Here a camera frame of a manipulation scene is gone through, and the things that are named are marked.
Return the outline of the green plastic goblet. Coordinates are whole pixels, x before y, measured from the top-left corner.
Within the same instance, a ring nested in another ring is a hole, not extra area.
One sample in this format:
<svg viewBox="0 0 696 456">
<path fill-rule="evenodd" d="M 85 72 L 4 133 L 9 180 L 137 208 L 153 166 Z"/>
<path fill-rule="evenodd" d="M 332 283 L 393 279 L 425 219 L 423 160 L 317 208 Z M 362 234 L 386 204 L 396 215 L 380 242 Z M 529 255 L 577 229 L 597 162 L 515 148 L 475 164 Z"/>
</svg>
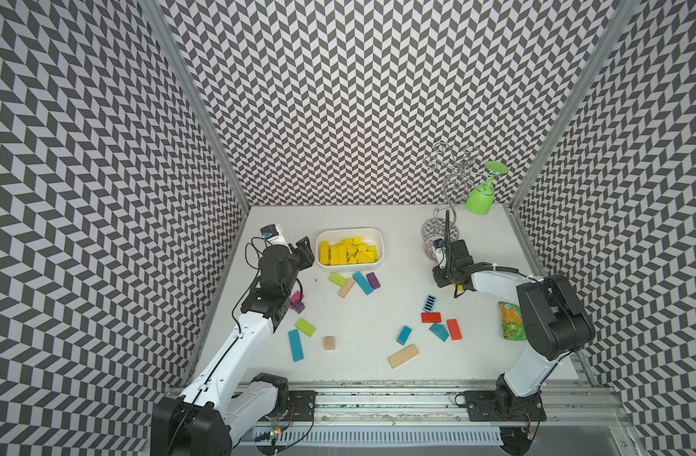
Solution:
<svg viewBox="0 0 696 456">
<path fill-rule="evenodd" d="M 487 161 L 486 169 L 490 171 L 488 180 L 473 189 L 467 198 L 466 209 L 478 216 L 485 216 L 490 212 L 495 200 L 494 181 L 496 178 L 509 173 L 509 168 L 499 161 Z"/>
</svg>

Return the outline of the yellow long block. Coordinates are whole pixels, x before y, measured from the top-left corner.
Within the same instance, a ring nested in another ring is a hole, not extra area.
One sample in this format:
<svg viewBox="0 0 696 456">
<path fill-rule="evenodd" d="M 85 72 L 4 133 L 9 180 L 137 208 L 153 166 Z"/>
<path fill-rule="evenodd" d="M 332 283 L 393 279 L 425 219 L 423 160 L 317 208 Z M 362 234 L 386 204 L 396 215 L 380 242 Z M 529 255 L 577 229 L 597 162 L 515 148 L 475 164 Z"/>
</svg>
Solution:
<svg viewBox="0 0 696 456">
<path fill-rule="evenodd" d="M 319 263 L 323 266 L 331 265 L 331 248 L 332 246 L 328 241 L 323 241 L 319 245 Z"/>
</svg>

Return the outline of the long teal block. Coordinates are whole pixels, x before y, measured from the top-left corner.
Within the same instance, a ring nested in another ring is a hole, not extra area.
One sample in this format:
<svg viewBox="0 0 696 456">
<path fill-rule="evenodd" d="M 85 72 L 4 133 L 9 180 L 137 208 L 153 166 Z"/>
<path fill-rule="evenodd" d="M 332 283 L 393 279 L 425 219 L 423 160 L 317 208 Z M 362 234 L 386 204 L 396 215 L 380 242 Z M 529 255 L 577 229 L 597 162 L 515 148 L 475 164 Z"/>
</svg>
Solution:
<svg viewBox="0 0 696 456">
<path fill-rule="evenodd" d="M 292 353 L 292 359 L 294 362 L 302 361 L 304 359 L 304 352 L 302 349 L 300 341 L 300 331 L 292 330 L 288 333 L 288 339 L 290 344 L 290 350 Z"/>
</svg>

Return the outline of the natural wood block back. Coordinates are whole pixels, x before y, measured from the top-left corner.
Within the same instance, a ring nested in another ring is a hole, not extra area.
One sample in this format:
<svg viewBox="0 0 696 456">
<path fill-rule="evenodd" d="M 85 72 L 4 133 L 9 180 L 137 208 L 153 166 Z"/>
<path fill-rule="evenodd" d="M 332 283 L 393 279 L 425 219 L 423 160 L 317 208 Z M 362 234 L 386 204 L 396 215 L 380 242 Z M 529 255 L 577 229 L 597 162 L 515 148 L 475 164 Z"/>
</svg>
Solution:
<svg viewBox="0 0 696 456">
<path fill-rule="evenodd" d="M 349 279 L 347 279 L 346 283 L 340 288 L 338 295 L 341 298 L 346 298 L 347 294 L 349 294 L 354 285 L 355 280 L 352 277 L 350 277 Z"/>
</svg>

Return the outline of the light green block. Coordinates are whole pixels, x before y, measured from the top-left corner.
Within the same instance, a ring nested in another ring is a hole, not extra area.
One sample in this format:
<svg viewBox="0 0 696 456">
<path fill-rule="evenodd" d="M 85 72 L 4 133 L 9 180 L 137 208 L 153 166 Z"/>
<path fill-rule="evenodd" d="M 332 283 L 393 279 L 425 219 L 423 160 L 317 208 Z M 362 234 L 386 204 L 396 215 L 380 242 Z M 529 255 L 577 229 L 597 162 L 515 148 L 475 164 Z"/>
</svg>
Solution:
<svg viewBox="0 0 696 456">
<path fill-rule="evenodd" d="M 342 275 L 338 275 L 337 273 L 332 273 L 329 277 L 329 280 L 335 285 L 338 285 L 338 287 L 345 286 L 348 281 L 348 279 L 342 277 Z"/>
<path fill-rule="evenodd" d="M 313 324 L 309 323 L 307 320 L 303 318 L 299 319 L 296 322 L 295 327 L 300 332 L 302 332 L 302 334 L 305 334 L 308 337 L 312 337 L 315 331 L 317 330 L 317 328 Z"/>
</svg>

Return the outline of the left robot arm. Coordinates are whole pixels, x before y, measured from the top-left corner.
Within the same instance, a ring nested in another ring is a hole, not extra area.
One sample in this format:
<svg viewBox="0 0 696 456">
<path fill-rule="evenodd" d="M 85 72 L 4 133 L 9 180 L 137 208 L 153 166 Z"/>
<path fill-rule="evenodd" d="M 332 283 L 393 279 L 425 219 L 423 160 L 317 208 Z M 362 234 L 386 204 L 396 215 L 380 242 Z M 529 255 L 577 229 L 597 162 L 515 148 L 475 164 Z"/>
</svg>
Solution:
<svg viewBox="0 0 696 456">
<path fill-rule="evenodd" d="M 307 237 L 296 244 L 281 236 L 265 242 L 224 345 L 178 397 L 165 397 L 154 408 L 150 454 L 228 455 L 260 419 L 287 411 L 289 384 L 282 376 L 262 372 L 246 391 L 236 392 L 252 358 L 287 314 L 298 274 L 315 262 Z"/>
</svg>

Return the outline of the small natural wood cube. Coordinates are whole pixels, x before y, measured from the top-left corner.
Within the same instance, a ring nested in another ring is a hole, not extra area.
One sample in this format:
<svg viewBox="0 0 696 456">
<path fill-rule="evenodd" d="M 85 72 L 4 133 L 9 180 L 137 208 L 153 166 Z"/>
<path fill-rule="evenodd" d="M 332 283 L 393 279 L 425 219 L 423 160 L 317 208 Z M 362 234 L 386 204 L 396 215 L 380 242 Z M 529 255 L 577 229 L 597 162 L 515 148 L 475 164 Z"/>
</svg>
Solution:
<svg viewBox="0 0 696 456">
<path fill-rule="evenodd" d="M 334 349 L 336 349 L 336 340 L 334 336 L 325 336 L 325 338 L 323 338 L 323 345 L 325 351 L 334 351 Z"/>
</svg>

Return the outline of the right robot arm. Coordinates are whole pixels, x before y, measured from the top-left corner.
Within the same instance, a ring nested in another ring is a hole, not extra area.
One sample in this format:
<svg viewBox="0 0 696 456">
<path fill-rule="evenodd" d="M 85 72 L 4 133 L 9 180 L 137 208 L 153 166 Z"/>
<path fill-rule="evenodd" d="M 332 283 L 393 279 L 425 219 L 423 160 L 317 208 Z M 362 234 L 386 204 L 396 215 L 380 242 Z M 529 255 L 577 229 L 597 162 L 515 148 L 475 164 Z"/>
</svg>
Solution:
<svg viewBox="0 0 696 456">
<path fill-rule="evenodd" d="M 541 388 L 561 360 L 583 349 L 595 337 L 585 305 L 564 275 L 532 277 L 516 268 L 476 262 L 462 239 L 441 239 L 433 278 L 440 288 L 497 296 L 516 305 L 528 345 L 513 366 L 501 374 L 492 391 L 469 391 L 465 407 L 473 422 L 543 422 Z"/>
</svg>

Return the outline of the small teal block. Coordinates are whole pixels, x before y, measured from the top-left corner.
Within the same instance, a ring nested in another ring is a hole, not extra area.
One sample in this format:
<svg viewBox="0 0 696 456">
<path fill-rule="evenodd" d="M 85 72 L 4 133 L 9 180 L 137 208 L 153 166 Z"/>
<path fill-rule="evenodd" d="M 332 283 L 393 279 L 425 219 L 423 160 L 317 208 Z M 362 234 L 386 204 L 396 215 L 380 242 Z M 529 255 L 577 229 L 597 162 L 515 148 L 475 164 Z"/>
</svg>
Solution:
<svg viewBox="0 0 696 456">
<path fill-rule="evenodd" d="M 409 326 L 403 326 L 396 338 L 396 342 L 401 346 L 405 346 L 411 333 L 412 329 Z"/>
</svg>

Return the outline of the white plastic tray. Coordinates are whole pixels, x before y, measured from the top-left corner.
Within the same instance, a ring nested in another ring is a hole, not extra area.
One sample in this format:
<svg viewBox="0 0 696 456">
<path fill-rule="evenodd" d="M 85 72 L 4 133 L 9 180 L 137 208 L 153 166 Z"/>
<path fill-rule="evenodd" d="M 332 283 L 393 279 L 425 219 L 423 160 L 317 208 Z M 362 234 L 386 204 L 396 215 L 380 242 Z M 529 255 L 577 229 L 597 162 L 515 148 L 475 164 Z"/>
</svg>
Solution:
<svg viewBox="0 0 696 456">
<path fill-rule="evenodd" d="M 328 241 L 331 265 L 319 263 L 319 245 Z M 317 264 L 328 272 L 372 271 L 385 257 L 383 237 L 374 228 L 347 228 L 323 231 L 315 241 Z"/>
</svg>

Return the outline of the light green block front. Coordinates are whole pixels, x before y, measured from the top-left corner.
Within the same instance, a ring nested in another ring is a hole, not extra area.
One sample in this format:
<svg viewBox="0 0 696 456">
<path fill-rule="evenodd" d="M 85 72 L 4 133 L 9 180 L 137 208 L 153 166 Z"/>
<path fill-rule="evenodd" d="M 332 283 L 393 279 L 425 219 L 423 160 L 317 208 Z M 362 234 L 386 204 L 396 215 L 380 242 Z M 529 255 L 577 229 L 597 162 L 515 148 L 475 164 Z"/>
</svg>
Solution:
<svg viewBox="0 0 696 456">
<path fill-rule="evenodd" d="M 303 318 L 299 319 L 296 322 L 295 327 L 300 332 L 302 332 L 302 334 L 305 334 L 308 337 L 312 337 L 315 331 L 317 330 L 317 328 L 313 324 L 309 323 L 307 320 Z"/>
</svg>

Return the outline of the purple flat block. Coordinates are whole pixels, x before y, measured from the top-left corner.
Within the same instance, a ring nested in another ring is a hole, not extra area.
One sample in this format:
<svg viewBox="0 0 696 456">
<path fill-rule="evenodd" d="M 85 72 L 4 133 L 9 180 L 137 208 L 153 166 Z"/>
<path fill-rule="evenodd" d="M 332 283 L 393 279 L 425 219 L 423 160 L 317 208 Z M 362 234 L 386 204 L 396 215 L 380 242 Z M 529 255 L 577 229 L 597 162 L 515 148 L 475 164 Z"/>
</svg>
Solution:
<svg viewBox="0 0 696 456">
<path fill-rule="evenodd" d="M 380 282 L 375 273 L 368 273 L 368 275 L 366 275 L 366 279 L 374 290 L 380 288 Z"/>
</svg>

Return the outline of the teal block back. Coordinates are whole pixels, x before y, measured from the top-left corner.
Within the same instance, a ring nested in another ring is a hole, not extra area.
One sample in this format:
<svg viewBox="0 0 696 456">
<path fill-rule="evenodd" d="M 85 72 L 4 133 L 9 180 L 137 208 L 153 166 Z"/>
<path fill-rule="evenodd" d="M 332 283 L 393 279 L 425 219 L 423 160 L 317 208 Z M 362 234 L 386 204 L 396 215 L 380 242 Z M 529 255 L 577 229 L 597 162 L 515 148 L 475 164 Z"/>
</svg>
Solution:
<svg viewBox="0 0 696 456">
<path fill-rule="evenodd" d="M 363 293 L 368 296 L 374 292 L 374 287 L 372 287 L 371 283 L 368 281 L 367 277 L 361 273 L 361 271 L 355 272 L 353 274 L 353 279 L 359 286 L 359 288 L 363 291 Z"/>
</svg>

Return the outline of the blue ridged block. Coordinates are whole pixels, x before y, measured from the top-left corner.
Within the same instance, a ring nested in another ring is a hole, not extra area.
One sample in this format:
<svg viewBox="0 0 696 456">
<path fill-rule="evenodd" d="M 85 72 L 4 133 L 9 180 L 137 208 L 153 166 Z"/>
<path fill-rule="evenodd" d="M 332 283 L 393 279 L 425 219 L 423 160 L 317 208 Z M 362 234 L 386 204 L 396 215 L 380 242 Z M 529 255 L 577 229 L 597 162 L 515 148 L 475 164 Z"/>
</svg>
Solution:
<svg viewBox="0 0 696 456">
<path fill-rule="evenodd" d="M 423 306 L 424 313 L 432 313 L 436 304 L 436 297 L 429 294 Z"/>
</svg>

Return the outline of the teal wedge block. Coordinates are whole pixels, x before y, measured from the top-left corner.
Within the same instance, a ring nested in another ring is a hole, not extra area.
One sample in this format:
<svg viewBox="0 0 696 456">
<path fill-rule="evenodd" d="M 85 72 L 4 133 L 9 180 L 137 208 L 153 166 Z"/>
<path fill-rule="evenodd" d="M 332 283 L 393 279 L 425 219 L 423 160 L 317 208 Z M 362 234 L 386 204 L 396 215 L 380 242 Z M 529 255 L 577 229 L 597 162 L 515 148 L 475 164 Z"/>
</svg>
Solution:
<svg viewBox="0 0 696 456">
<path fill-rule="evenodd" d="M 443 342 L 446 342 L 450 338 L 449 330 L 441 323 L 433 323 L 430 327 L 430 331 Z"/>
</svg>

